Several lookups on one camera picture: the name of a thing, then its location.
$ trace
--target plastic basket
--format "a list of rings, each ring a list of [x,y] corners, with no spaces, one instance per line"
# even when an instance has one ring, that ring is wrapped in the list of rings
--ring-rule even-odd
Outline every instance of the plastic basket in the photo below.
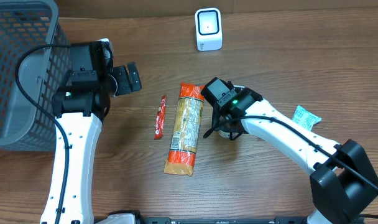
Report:
[[[53,1],[0,1],[0,148],[55,150],[55,126],[17,89],[15,65],[42,44],[68,44]],[[53,47],[29,55],[19,69],[23,88],[48,112],[51,98],[71,68],[69,50]]]

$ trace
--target barcode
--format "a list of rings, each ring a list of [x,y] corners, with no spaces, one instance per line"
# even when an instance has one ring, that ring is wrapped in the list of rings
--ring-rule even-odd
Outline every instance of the barcode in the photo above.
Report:
[[[171,149],[179,149],[179,136],[173,136],[171,141]]]

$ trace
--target laundry basket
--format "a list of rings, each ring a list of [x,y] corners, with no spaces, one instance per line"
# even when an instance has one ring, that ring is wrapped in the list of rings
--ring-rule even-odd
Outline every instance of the laundry basket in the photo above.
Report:
[[[0,148],[55,150],[55,126],[31,105],[14,80],[16,63],[42,44],[68,44],[53,1],[0,1]],[[29,55],[19,69],[24,90],[52,112],[51,98],[71,67],[69,50],[53,47]]]

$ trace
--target red packet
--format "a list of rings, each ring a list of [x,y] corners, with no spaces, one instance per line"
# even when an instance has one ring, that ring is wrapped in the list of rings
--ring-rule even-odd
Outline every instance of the red packet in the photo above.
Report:
[[[159,110],[156,116],[155,135],[154,139],[161,139],[163,137],[163,127],[165,119],[165,95],[160,102]]]

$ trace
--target brown backdrop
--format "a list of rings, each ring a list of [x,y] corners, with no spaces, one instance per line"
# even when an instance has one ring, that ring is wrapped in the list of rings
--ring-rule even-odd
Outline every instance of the brown backdrop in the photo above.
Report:
[[[222,13],[376,7],[378,0],[55,0],[61,17],[123,18],[193,15],[202,7]]]

